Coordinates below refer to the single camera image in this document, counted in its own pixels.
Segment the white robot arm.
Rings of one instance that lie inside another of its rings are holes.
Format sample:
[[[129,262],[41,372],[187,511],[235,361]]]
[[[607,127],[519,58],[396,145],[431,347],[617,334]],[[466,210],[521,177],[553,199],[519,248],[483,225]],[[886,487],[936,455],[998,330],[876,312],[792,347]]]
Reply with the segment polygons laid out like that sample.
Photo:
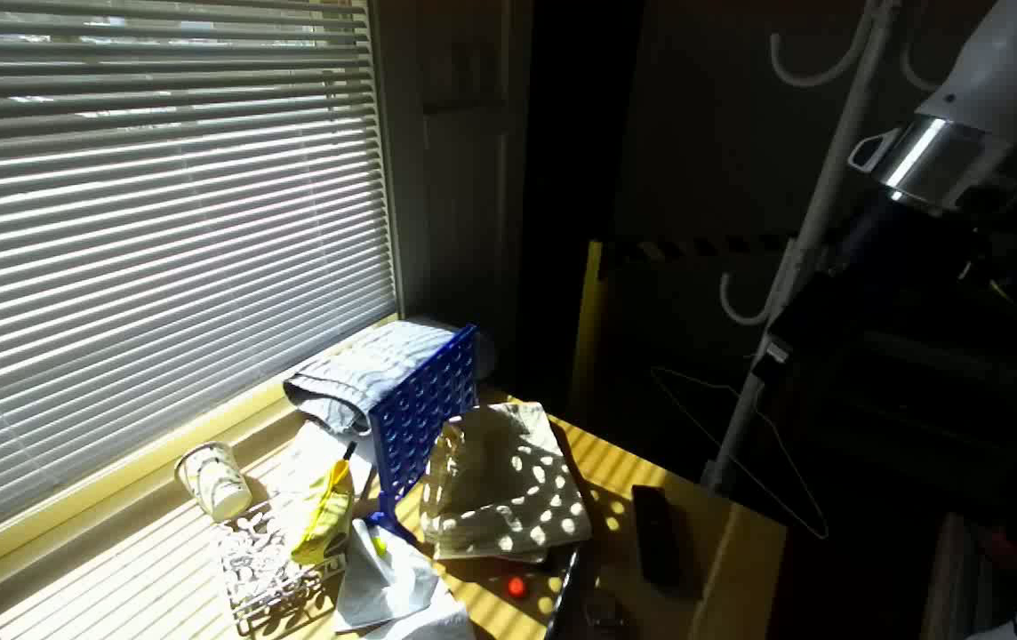
[[[1017,208],[1017,0],[995,0],[942,84],[908,126],[862,138],[847,163],[933,216]]]

